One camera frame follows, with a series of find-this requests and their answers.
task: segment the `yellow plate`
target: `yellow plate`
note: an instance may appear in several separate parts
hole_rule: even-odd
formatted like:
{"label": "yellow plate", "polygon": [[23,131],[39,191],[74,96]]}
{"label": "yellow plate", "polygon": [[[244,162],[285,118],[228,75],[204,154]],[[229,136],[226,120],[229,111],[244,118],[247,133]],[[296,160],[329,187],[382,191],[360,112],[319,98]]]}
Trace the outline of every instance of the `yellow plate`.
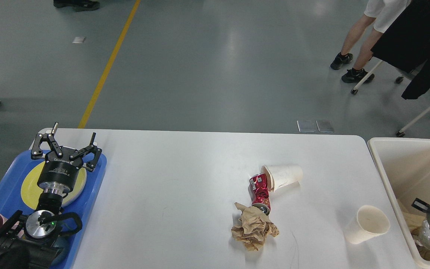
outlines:
{"label": "yellow plate", "polygon": [[[32,209],[36,209],[39,201],[39,196],[43,192],[43,189],[41,189],[37,185],[37,180],[39,179],[39,175],[43,170],[43,166],[44,166],[44,162],[34,167],[31,170],[31,172],[29,172],[29,174],[26,176],[26,178],[24,179],[24,182],[22,182],[22,186],[21,186],[22,201]],[[79,194],[81,194],[82,190],[84,189],[86,177],[87,177],[86,170],[84,168],[80,169],[79,173],[77,174],[77,179],[75,181],[74,189],[63,199],[62,206],[68,206],[77,197],[79,197]]]}

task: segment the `red soda can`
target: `red soda can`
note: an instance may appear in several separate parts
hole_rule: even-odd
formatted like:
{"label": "red soda can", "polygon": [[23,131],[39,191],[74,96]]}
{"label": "red soda can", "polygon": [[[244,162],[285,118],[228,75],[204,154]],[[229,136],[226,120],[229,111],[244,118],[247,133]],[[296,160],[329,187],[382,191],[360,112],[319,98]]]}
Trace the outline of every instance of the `red soda can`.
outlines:
{"label": "red soda can", "polygon": [[265,174],[259,174],[250,179],[251,190],[254,195],[252,206],[256,206],[267,216],[270,214],[270,200],[268,199],[268,182]]}

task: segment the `table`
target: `table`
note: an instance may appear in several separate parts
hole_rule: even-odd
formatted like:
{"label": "table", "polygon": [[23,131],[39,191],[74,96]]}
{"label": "table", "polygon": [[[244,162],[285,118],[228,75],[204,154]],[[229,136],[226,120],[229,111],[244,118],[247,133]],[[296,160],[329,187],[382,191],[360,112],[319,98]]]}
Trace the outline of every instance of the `table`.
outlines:
{"label": "table", "polygon": [[[60,128],[55,138],[83,148],[92,131],[107,167],[74,269],[416,268],[359,136]],[[247,252],[231,238],[234,202],[250,205],[262,165],[289,163],[304,177],[270,193],[280,235]],[[351,245],[343,227],[365,204],[391,229]]]}

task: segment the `crumpled paper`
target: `crumpled paper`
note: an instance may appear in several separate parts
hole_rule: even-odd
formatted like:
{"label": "crumpled paper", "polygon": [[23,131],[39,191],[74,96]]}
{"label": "crumpled paper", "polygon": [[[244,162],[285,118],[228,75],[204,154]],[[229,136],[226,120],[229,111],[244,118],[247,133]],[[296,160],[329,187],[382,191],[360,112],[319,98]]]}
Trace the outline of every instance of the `crumpled paper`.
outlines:
{"label": "crumpled paper", "polygon": [[246,207],[237,202],[235,206],[242,211],[242,215],[239,219],[241,225],[232,227],[232,237],[243,242],[247,250],[260,250],[265,244],[265,239],[268,235],[275,237],[280,234],[280,231],[268,216],[257,207]]}
{"label": "crumpled paper", "polygon": [[419,230],[420,227],[423,225],[423,221],[426,219],[426,215],[417,215],[417,214],[411,214],[408,213],[409,210],[404,206],[404,204],[401,202],[401,200],[396,200],[399,204],[399,208],[401,208],[401,213],[404,217],[404,220],[406,220],[406,224],[408,225],[409,231],[411,234]]}
{"label": "crumpled paper", "polygon": [[425,247],[421,247],[421,246],[419,246],[419,245],[416,245],[416,247],[418,248],[419,255],[420,255],[423,259],[425,259],[425,260],[427,260],[427,261],[429,261],[429,262],[430,262],[430,250],[428,250],[428,249],[427,249],[427,248],[425,248]]}

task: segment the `white bin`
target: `white bin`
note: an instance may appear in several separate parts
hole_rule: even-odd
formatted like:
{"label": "white bin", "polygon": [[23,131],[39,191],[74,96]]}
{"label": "white bin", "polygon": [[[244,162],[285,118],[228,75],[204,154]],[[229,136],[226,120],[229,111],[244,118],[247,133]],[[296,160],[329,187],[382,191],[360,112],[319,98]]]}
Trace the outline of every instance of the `white bin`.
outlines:
{"label": "white bin", "polygon": [[372,138],[368,147],[414,261],[421,268],[430,268],[430,262],[419,255],[396,201],[418,215],[423,213],[411,207],[414,199],[430,203],[430,139]]}

